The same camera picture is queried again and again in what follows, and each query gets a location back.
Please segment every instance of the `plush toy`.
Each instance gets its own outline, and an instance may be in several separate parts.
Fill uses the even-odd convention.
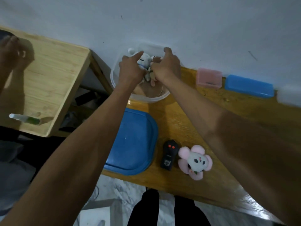
[[[138,52],[135,52],[135,50],[134,49],[132,49],[132,48],[129,48],[128,49],[128,52],[131,54],[131,56],[133,56],[133,55],[136,55]],[[137,64],[139,65],[139,67],[142,69],[142,70],[145,70],[145,77],[144,77],[144,79],[142,79],[142,81],[141,81],[141,83],[143,83],[144,82],[144,80],[146,80],[146,81],[150,81],[151,80],[151,78],[150,78],[150,76],[149,76],[149,72],[148,72],[148,69],[150,68],[150,66],[151,66],[151,61],[152,61],[153,59],[148,55],[148,54],[146,54],[146,53],[143,53],[143,55],[141,56],[141,58],[137,61]]]
[[[209,171],[213,162],[209,155],[205,155],[205,149],[200,145],[194,145],[191,150],[188,147],[179,149],[178,164],[180,169],[194,180],[203,178],[203,171]]]

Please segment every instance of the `blue lid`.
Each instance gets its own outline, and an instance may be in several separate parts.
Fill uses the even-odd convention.
[[[261,98],[271,98],[274,96],[272,84],[236,75],[229,75],[226,78],[225,89]]]
[[[158,138],[156,121],[146,112],[126,108],[104,169],[123,175],[145,171]]]

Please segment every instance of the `pink flower plush toy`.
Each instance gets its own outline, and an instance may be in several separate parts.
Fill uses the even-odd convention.
[[[179,149],[178,164],[180,169],[194,180],[203,178],[203,171],[209,171],[213,162],[209,155],[205,155],[205,149],[200,145],[194,145],[191,150],[188,147]]]

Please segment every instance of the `small bottle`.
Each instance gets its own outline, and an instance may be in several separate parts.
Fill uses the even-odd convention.
[[[35,125],[39,125],[41,120],[38,118],[34,118],[34,117],[29,117],[26,115],[21,115],[21,114],[14,114],[11,113],[9,115],[10,118],[13,118],[17,121],[21,121],[21,122],[25,122],[25,123],[30,123],[30,124],[35,124]]]

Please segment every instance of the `table leg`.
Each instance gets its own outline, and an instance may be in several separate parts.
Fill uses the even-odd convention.
[[[108,80],[104,76],[102,70],[100,69],[98,63],[96,62],[93,55],[90,56],[90,68],[92,69],[95,76],[98,78],[104,89],[107,91],[109,95],[113,92],[111,85],[109,84]]]

